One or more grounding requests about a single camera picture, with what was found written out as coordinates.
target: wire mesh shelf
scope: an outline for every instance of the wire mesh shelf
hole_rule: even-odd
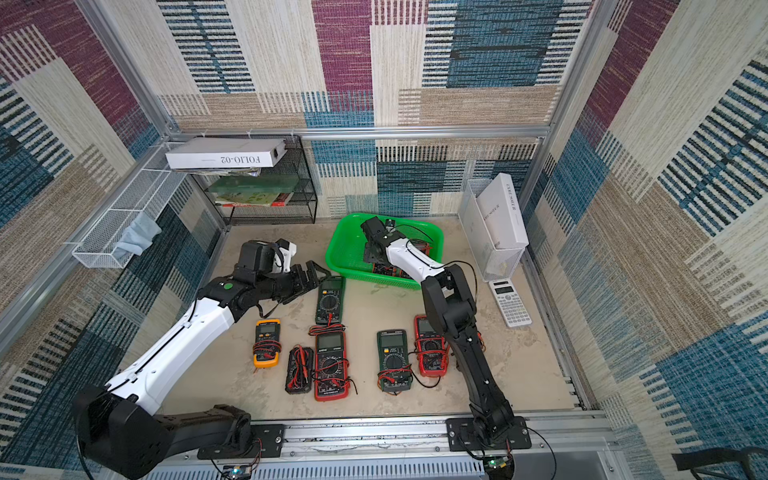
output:
[[[168,167],[166,147],[159,147],[136,173],[120,196],[85,234],[72,255],[87,268],[125,268],[132,253],[116,253],[115,244],[141,212],[160,216],[187,176]]]
[[[317,192],[312,175],[310,174],[310,166],[306,159],[301,137],[296,135],[211,135],[211,137],[282,138],[286,142],[285,155],[274,167],[262,168],[261,175],[295,174],[299,177],[298,184],[293,188],[293,196],[284,207],[262,205],[223,207],[217,205],[225,223],[228,225],[315,223],[317,218]],[[206,192],[211,203],[215,203],[213,195],[207,192],[207,188],[220,177],[217,175],[193,174],[192,178]]]

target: green multimeter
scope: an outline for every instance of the green multimeter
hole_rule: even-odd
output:
[[[408,340],[403,329],[383,330],[376,334],[379,344],[379,388],[397,395],[411,389],[413,372],[408,364]]]
[[[315,325],[341,323],[341,308],[344,303],[344,277],[328,276],[317,289],[317,310]]]

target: calculator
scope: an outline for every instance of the calculator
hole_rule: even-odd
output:
[[[531,325],[533,323],[511,280],[488,282],[488,286],[491,287],[496,303],[498,303],[498,308],[502,311],[504,323],[509,328]]]

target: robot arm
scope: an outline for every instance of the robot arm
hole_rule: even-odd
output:
[[[364,222],[362,231],[368,240],[369,260],[391,263],[421,283],[427,320],[445,337],[464,375],[474,439],[489,447],[505,445],[506,440],[514,438],[517,439],[515,448],[530,448],[530,439],[521,445],[520,422],[515,421],[512,407],[496,385],[482,352],[475,325],[477,306],[461,267],[435,262],[402,233],[387,229],[378,217]]]
[[[182,373],[225,330],[261,300],[289,303],[318,285],[314,262],[290,265],[296,245],[250,241],[229,276],[211,280],[189,310],[144,355],[104,387],[87,386],[75,397],[72,415],[85,457],[136,479],[164,458],[209,445],[232,456],[253,447],[250,415],[233,406],[206,412],[155,415]]]

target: green plastic basket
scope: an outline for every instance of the green plastic basket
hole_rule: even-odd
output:
[[[373,214],[350,214],[341,219],[339,226],[333,233],[331,244],[326,251],[326,263],[331,270],[339,272],[346,278],[354,280],[364,280],[366,282],[382,283],[384,285],[402,286],[404,288],[421,288],[415,280],[407,278],[398,278],[396,276],[379,275],[372,272],[373,265],[362,261],[362,253],[366,248],[366,236],[362,233],[362,222],[372,217],[378,217],[382,221],[391,218],[395,221],[397,229],[406,237],[411,239],[426,240],[432,245],[429,256],[433,260],[442,262],[442,244],[443,235],[436,225],[417,220],[406,220],[404,218],[387,217],[384,215]],[[405,225],[411,225],[429,235],[430,240],[424,233],[416,228],[400,228]]]

